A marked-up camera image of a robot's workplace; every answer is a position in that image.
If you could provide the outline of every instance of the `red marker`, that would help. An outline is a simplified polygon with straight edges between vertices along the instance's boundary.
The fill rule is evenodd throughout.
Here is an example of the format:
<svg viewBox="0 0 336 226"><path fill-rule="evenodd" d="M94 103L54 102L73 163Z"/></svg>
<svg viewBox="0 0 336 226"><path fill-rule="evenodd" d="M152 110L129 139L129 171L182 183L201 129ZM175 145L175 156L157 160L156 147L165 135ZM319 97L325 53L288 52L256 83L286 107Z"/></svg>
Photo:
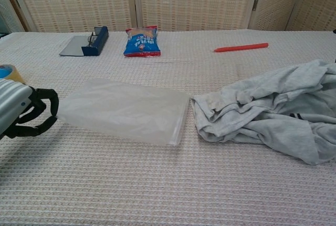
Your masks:
<svg viewBox="0 0 336 226"><path fill-rule="evenodd" d="M228 47L217 48L215 49L215 52L222 53L222 52L249 50L249 49L266 48L266 47L268 47L268 43L246 45L246 46L228 46Z"/></svg>

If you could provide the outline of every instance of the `wicker panel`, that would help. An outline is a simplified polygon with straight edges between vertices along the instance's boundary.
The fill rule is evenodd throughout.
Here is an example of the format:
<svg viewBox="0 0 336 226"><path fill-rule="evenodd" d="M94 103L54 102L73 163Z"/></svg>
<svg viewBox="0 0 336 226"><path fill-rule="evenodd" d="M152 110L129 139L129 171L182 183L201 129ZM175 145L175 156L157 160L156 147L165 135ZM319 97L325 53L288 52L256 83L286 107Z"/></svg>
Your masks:
<svg viewBox="0 0 336 226"><path fill-rule="evenodd" d="M334 30L336 0L299 0L286 30Z"/></svg>
<svg viewBox="0 0 336 226"><path fill-rule="evenodd" d="M162 30L244 28L248 0L141 0L143 25Z"/></svg>
<svg viewBox="0 0 336 226"><path fill-rule="evenodd" d="M39 32L86 32L131 26L128 0L25 0Z"/></svg>
<svg viewBox="0 0 336 226"><path fill-rule="evenodd" d="M22 32L24 30L9 0L0 0L0 20L0 32Z"/></svg>
<svg viewBox="0 0 336 226"><path fill-rule="evenodd" d="M251 29L285 30L296 0L259 0Z"/></svg>
<svg viewBox="0 0 336 226"><path fill-rule="evenodd" d="M27 26L26 26L26 22L25 22L25 19L24 19L24 16L22 15L22 12L21 12L21 9L19 8L19 6L17 5L16 1L15 0L9 0L16 15L18 16L19 20L20 20L20 23L22 24L23 28L25 31L28 30Z"/></svg>

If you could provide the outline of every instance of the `blue chip bag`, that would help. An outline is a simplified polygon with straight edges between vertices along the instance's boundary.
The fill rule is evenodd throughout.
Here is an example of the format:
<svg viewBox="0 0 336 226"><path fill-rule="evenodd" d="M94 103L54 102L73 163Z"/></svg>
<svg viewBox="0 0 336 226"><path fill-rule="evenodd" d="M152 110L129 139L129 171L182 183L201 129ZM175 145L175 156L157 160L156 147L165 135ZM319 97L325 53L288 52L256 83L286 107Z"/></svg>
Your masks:
<svg viewBox="0 0 336 226"><path fill-rule="evenodd" d="M124 55L127 57L160 56L161 51L156 42L157 26L127 29L128 41Z"/></svg>

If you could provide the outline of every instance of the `plastic bag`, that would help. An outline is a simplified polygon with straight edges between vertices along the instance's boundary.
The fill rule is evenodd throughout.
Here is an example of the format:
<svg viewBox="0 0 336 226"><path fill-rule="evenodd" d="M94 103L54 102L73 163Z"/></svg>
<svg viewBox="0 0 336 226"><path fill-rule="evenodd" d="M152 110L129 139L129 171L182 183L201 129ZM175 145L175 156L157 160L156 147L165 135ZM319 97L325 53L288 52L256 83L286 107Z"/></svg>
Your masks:
<svg viewBox="0 0 336 226"><path fill-rule="evenodd" d="M71 125L156 145L178 145L189 95L165 88L87 81L60 101L57 117Z"/></svg>
<svg viewBox="0 0 336 226"><path fill-rule="evenodd" d="M128 57L160 56L161 51L156 41L157 29L157 26L127 29L128 41L124 55Z"/></svg>

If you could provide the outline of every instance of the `tape roll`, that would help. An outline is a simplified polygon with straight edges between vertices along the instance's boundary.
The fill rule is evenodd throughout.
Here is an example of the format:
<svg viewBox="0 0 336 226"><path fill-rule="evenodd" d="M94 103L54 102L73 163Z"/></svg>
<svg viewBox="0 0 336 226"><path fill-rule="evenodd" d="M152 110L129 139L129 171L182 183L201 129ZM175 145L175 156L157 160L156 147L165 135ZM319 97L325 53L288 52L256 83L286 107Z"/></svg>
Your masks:
<svg viewBox="0 0 336 226"><path fill-rule="evenodd" d="M13 65L0 65L0 79L8 79L25 83L16 67Z"/></svg>

